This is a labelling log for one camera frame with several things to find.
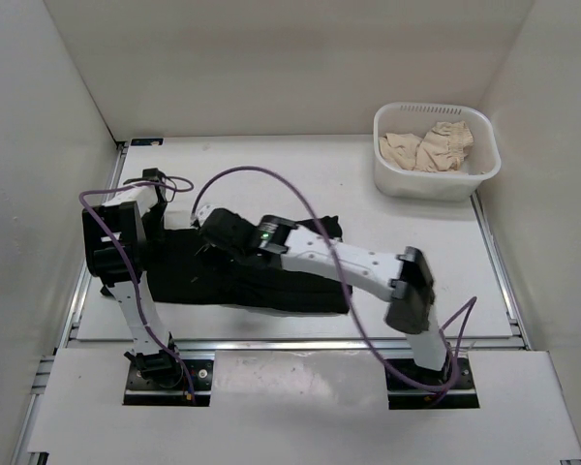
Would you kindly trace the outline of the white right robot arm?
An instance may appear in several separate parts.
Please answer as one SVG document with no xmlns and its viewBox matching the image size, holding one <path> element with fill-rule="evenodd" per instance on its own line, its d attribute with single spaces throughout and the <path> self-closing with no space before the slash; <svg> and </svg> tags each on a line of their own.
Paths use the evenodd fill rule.
<svg viewBox="0 0 581 465">
<path fill-rule="evenodd" d="M 277 268 L 334 280 L 343 292 L 359 289 L 387 303 L 385 323 L 403 333 L 412 349 L 415 375 L 389 362 L 385 369 L 410 387 L 444 393 L 456 366 L 434 310 L 434 278 L 423 253 L 409 247 L 396 255 L 362 249 L 328 238 L 289 219 L 265 215 L 257 225 L 222 207 L 205 205 L 192 224 L 211 246 L 240 264 Z"/>
</svg>

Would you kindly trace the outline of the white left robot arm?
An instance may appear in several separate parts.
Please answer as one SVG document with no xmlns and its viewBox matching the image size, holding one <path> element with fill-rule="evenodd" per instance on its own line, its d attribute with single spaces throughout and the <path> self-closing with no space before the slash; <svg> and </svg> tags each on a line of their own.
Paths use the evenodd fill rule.
<svg viewBox="0 0 581 465">
<path fill-rule="evenodd" d="M 125 357 L 141 378 L 161 388 L 186 382 L 171 332 L 159 317 L 146 268 L 161 244 L 166 190 L 174 184 L 159 169 L 107 190 L 84 191 L 78 200 L 86 265 L 118 303 L 133 339 Z"/>
</svg>

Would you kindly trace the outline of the black trousers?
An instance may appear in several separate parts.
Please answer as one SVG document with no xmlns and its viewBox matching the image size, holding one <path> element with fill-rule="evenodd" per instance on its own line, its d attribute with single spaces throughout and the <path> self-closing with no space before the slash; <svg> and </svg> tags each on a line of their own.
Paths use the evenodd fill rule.
<svg viewBox="0 0 581 465">
<path fill-rule="evenodd" d="M 339 282 L 305 272 L 257 268 L 209 246 L 197 230 L 165 230 L 151 247 L 147 280 L 157 303 L 231 305 L 293 314 L 346 315 Z"/>
</svg>

